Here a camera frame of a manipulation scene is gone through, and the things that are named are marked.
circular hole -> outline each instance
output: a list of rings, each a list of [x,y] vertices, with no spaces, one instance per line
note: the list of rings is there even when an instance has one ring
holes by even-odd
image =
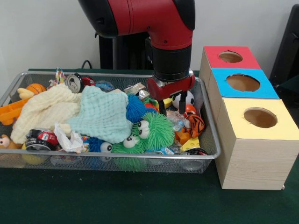
[[[263,108],[247,109],[244,113],[244,118],[251,124],[262,128],[273,127],[277,124],[275,114]]]
[[[260,83],[255,78],[244,74],[233,74],[226,81],[235,90],[254,92],[260,88]]]
[[[233,51],[224,51],[219,54],[219,58],[228,63],[237,63],[243,60],[242,56]]]

wooden cube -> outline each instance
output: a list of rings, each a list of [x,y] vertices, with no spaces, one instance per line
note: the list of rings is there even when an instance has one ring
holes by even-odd
[[[223,98],[216,125],[223,189],[282,188],[299,153],[299,130],[282,100]]]
[[[261,69],[212,69],[207,93],[215,121],[222,97],[279,99]]]
[[[204,46],[199,77],[206,89],[212,69],[261,69],[248,47],[237,46]]]

mint green washcloth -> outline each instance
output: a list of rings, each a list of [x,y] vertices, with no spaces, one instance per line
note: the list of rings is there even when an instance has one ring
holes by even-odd
[[[67,123],[72,131],[112,144],[120,143],[131,134],[132,123],[126,118],[127,105],[128,97],[124,92],[103,92],[95,86],[86,86],[79,115]]]

crumpled paper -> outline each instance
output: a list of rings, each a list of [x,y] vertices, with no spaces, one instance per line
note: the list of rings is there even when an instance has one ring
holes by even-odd
[[[62,147],[62,151],[66,151],[68,153],[81,153],[85,148],[83,144],[83,140],[80,134],[71,132],[71,139],[65,135],[63,129],[56,122],[54,129],[54,134],[57,136],[58,142]]]

brown stuffed animal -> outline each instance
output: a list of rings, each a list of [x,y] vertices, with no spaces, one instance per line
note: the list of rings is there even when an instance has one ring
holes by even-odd
[[[22,144],[15,144],[7,135],[3,134],[0,138],[0,149],[20,149],[21,147]],[[25,164],[21,154],[0,153],[0,167],[23,168]]]

